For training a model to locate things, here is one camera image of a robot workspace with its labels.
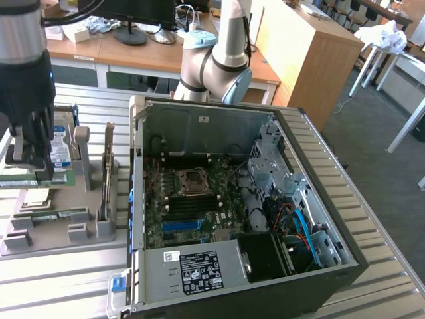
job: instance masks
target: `black monitor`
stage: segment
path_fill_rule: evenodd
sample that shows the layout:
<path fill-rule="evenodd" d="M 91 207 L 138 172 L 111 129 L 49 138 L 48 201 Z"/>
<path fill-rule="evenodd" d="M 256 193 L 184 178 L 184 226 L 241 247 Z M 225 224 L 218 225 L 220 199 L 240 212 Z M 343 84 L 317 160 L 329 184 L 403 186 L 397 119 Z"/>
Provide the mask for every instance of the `black monitor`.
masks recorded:
<path fill-rule="evenodd" d="M 79 0 L 81 10 L 93 0 Z M 164 29 L 172 29 L 175 19 L 175 0 L 104 0 L 91 15 L 127 21 L 128 27 L 114 30 L 119 42 L 127 45 L 141 45 L 146 41 L 143 32 L 131 27 L 132 22 L 148 25 L 161 25 Z"/>

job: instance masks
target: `slotted metal surface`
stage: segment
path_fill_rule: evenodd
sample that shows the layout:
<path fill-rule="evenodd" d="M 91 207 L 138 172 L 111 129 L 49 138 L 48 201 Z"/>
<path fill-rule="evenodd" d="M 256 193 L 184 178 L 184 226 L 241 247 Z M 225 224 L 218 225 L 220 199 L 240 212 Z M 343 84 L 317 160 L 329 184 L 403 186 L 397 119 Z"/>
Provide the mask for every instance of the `slotted metal surface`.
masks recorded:
<path fill-rule="evenodd" d="M 120 163 L 117 238 L 111 243 L 18 256 L 0 261 L 0 318 L 105 318 L 107 280 L 126 266 L 129 188 L 128 104 L 133 92 L 58 84 L 57 104 L 77 103 L 90 127 L 90 158 L 99 160 L 106 122 L 116 123 Z M 349 288 L 304 318 L 423 318 L 425 290 L 376 216 L 341 169 L 308 118 L 283 109 L 303 151 L 331 196 L 370 267 Z M 295 170 L 296 159 L 290 155 Z M 8 227 L 17 191 L 0 191 L 0 234 Z"/>

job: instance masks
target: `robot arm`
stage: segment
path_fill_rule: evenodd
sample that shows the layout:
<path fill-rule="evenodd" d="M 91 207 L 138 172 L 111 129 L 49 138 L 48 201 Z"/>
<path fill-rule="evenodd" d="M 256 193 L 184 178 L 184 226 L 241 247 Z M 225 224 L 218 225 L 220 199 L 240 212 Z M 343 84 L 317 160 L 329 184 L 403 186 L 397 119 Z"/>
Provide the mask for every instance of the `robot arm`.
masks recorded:
<path fill-rule="evenodd" d="M 211 92 L 225 104 L 242 100 L 252 78 L 250 51 L 246 50 L 248 7 L 247 0 L 222 2 L 218 41 L 206 31 L 188 33 L 174 99 L 208 102 Z"/>
<path fill-rule="evenodd" d="M 39 0 L 0 1 L 0 112 L 15 145 L 6 163 L 51 179 L 55 96 Z"/>

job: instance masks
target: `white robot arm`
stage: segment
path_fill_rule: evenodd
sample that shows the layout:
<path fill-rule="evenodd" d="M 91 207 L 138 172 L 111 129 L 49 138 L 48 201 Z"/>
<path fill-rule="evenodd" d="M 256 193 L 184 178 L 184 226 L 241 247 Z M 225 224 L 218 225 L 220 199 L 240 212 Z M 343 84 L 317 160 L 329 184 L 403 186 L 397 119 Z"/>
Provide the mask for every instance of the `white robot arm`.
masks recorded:
<path fill-rule="evenodd" d="M 206 31 L 188 32 L 174 99 L 208 102 L 211 92 L 224 104 L 242 100 L 252 78 L 249 7 L 249 0 L 222 2 L 218 41 Z"/>

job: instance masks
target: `floor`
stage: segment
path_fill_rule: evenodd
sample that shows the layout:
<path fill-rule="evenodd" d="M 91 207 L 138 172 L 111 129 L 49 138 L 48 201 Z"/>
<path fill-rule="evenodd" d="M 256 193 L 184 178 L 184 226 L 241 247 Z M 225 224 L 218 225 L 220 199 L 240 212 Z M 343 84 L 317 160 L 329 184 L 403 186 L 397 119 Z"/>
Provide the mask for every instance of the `floor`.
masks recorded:
<path fill-rule="evenodd" d="M 334 111 L 349 99 L 353 71 Z M 340 114 L 332 114 L 323 134 L 349 167 L 347 173 L 372 207 L 422 282 L 425 282 L 425 143 L 408 135 L 393 154 L 385 152 L 406 116 L 373 87 L 360 89 Z"/>

